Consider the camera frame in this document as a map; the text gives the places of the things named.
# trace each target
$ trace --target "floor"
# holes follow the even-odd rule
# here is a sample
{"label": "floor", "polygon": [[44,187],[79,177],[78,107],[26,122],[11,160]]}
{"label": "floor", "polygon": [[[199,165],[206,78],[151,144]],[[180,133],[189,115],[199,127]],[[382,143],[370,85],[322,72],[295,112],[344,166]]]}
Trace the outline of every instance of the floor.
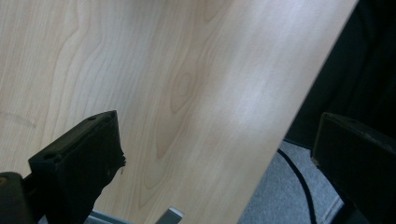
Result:
{"label": "floor", "polygon": [[[310,160],[310,150],[283,142],[280,146],[303,174],[314,201],[317,223],[331,223],[343,205],[326,177]],[[239,224],[311,223],[303,188],[286,161],[274,156]]]}

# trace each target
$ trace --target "desk surface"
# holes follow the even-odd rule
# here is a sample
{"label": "desk surface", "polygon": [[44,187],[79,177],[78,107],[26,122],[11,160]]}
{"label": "desk surface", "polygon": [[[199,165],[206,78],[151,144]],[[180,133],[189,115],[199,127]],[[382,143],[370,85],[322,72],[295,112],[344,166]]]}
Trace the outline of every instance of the desk surface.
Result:
{"label": "desk surface", "polygon": [[127,165],[96,209],[235,223],[355,3],[2,1],[0,169],[117,109]]}

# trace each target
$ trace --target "dark background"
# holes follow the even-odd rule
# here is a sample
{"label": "dark background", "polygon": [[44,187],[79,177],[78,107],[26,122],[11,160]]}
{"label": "dark background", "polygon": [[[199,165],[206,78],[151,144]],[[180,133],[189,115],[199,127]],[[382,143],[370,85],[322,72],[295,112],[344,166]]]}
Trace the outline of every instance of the dark background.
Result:
{"label": "dark background", "polygon": [[396,138],[396,1],[359,1],[286,140],[312,149],[323,112]]}

